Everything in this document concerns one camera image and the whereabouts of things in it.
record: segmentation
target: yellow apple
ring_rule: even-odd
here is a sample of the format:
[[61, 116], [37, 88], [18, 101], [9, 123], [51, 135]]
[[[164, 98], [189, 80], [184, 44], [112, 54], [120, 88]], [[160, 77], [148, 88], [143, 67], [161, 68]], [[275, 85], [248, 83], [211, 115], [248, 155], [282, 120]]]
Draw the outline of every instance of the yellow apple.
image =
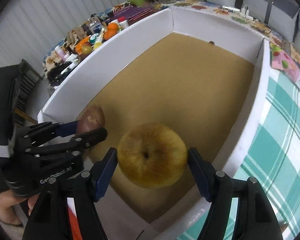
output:
[[139, 125], [120, 140], [117, 159], [123, 174], [144, 188], [168, 187], [187, 165], [187, 148], [180, 136], [157, 123]]

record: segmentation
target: pink package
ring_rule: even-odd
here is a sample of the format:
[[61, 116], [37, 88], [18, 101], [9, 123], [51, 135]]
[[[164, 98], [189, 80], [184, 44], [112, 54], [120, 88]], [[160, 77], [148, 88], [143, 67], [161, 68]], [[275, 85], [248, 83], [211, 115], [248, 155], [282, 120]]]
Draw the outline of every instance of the pink package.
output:
[[300, 89], [300, 69], [297, 64], [283, 49], [274, 44], [271, 44], [270, 47], [272, 49], [271, 67], [284, 71], [288, 78]]

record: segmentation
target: red cap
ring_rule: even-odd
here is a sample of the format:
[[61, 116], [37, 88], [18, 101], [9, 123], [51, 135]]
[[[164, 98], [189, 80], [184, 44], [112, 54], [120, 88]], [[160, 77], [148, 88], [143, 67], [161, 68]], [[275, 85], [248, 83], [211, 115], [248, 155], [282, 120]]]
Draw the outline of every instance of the red cap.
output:
[[118, 21], [119, 21], [119, 22], [123, 22], [123, 21], [125, 21], [125, 20], [126, 20], [126, 18], [125, 18], [124, 16], [121, 16], [121, 17], [118, 18]]

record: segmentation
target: bottle with red cap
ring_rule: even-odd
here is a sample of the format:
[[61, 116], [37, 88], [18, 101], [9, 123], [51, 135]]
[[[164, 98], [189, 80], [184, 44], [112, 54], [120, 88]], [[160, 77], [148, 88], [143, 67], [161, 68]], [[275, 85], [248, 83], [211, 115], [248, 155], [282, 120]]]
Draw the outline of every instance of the bottle with red cap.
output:
[[129, 23], [124, 16], [119, 17], [118, 21], [122, 30], [129, 27]]

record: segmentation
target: cardboard surface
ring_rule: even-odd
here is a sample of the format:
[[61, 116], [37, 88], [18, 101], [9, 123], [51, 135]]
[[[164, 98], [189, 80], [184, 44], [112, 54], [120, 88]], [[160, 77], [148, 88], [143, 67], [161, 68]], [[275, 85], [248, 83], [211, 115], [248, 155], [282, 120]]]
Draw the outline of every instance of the cardboard surface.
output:
[[[196, 147], [204, 160], [212, 162], [242, 108], [253, 71], [251, 63], [220, 47], [181, 34], [168, 35], [124, 68], [90, 102], [103, 108], [108, 130], [108, 138], [89, 152], [90, 158], [93, 162], [102, 159], [130, 128], [161, 122], [175, 130], [187, 147]], [[148, 222], [167, 212], [193, 185], [189, 168], [167, 188], [138, 187], [119, 167], [111, 182]]]

